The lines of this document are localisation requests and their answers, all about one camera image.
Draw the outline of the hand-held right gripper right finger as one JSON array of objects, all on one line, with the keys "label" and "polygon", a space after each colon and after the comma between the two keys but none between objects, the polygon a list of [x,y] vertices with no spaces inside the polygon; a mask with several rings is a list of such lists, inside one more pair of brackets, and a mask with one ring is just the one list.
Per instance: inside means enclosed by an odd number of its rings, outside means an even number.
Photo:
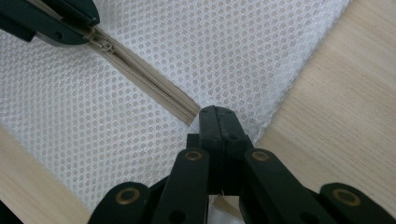
[{"label": "hand-held right gripper right finger", "polygon": [[216,112],[224,141],[221,190],[224,195],[238,195],[242,184],[244,154],[253,145],[232,110],[218,106]]}]

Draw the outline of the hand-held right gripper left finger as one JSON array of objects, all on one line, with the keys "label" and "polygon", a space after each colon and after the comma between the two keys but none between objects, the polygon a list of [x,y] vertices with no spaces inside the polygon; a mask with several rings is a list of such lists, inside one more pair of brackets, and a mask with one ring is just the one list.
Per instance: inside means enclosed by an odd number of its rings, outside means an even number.
[{"label": "hand-held right gripper left finger", "polygon": [[217,117],[217,109],[212,105],[199,113],[200,148],[209,154],[209,192],[221,193],[221,172],[223,140]]}]

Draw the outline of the white mesh laundry bag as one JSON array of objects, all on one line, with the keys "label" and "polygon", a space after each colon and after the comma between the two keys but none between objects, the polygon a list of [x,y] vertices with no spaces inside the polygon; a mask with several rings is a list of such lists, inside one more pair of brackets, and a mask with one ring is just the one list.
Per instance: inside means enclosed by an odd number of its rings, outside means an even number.
[{"label": "white mesh laundry bag", "polygon": [[[93,0],[111,43],[194,109],[231,109],[252,140],[349,0]],[[185,123],[88,46],[0,31],[0,126],[93,209],[126,181],[167,176]]]}]

